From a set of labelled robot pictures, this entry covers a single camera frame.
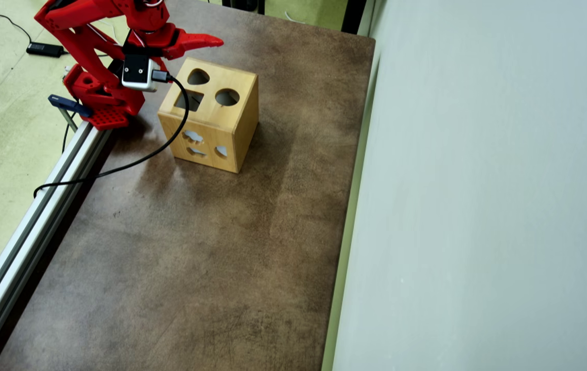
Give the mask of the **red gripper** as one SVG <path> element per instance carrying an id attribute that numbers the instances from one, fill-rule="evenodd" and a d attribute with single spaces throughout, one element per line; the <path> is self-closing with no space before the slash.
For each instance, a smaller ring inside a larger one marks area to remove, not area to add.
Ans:
<path id="1" fill-rule="evenodd" d="M 168 60 L 183 57 L 186 52 L 207 47 L 220 47 L 225 42 L 212 35 L 180 33 L 172 23 L 155 31 L 131 29 L 123 44 L 123 54 L 154 57 L 160 71 L 169 73 L 163 57 Z"/>

